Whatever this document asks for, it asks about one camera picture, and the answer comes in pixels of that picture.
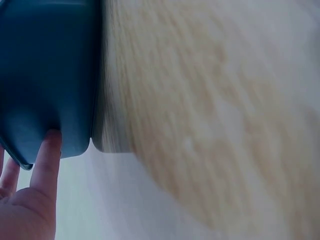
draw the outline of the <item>wood grain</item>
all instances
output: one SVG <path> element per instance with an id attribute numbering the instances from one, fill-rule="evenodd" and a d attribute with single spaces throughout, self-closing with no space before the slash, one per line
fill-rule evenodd
<path id="1" fill-rule="evenodd" d="M 320 239 L 317 2 L 110 0 L 103 10 L 95 146 L 134 152 L 227 237 Z"/>

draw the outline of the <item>blue plastic box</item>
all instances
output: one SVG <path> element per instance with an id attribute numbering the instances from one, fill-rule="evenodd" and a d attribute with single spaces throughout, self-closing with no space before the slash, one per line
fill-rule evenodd
<path id="1" fill-rule="evenodd" d="M 22 168 L 51 128 L 62 158 L 88 148 L 100 48 L 99 0 L 0 0 L 0 143 Z"/>

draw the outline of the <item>finger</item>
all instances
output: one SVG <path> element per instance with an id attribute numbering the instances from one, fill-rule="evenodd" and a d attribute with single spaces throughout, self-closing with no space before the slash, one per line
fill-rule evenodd
<path id="1" fill-rule="evenodd" d="M 17 190 L 20 166 L 10 157 L 0 180 L 0 189 L 12 195 Z"/>
<path id="2" fill-rule="evenodd" d="M 4 167 L 5 149 L 0 144 L 0 176 Z"/>
<path id="3" fill-rule="evenodd" d="M 30 181 L 31 188 L 54 202 L 57 198 L 61 145 L 61 133 L 57 130 L 48 131 L 36 157 Z"/>

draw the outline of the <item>hand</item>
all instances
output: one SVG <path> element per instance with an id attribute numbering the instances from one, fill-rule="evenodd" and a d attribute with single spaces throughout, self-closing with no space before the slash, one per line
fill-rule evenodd
<path id="1" fill-rule="evenodd" d="M 0 146 L 0 239 L 55 238 L 61 145 L 61 133 L 50 130 L 38 152 L 30 187 L 17 192 L 20 167 L 11 158 L 2 172 L 4 149 Z"/>

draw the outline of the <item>blue container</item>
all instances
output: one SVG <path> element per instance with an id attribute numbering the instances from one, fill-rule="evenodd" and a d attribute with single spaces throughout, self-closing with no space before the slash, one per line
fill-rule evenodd
<path id="1" fill-rule="evenodd" d="M 0 142 L 22 168 L 51 128 L 62 158 L 88 148 L 100 38 L 99 0 L 0 0 Z"/>

